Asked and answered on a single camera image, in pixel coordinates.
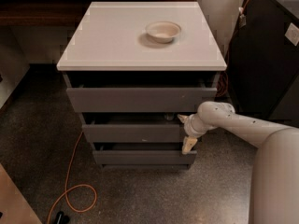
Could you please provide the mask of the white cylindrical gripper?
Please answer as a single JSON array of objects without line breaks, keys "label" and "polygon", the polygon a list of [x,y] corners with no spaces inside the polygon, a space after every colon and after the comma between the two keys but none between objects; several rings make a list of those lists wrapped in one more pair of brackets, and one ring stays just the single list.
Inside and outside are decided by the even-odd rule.
[{"label": "white cylindrical gripper", "polygon": [[184,123],[184,130],[188,136],[183,139],[182,153],[188,154],[197,143],[197,138],[206,134],[207,131],[214,130],[215,127],[204,123],[198,114],[189,116],[178,114],[178,119]]}]

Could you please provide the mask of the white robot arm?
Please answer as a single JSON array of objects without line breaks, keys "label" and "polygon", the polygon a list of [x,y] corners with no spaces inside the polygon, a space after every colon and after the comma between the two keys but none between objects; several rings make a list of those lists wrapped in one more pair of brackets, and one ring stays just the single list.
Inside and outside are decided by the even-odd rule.
[{"label": "white robot arm", "polygon": [[222,128],[257,148],[249,198],[249,224],[299,224],[299,129],[242,116],[229,103],[203,102],[180,115],[187,154],[206,132]]}]

